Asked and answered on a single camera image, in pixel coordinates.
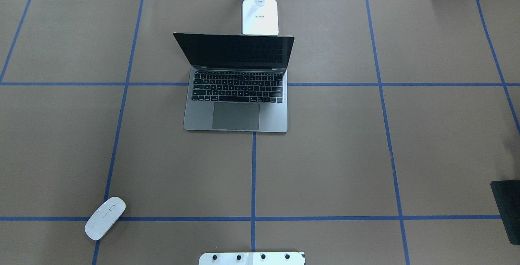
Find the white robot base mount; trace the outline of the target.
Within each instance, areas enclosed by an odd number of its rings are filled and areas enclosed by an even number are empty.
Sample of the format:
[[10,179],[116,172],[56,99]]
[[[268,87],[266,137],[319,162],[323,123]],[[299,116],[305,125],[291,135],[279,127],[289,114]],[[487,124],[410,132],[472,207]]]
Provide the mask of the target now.
[[304,252],[208,252],[199,265],[305,265]]

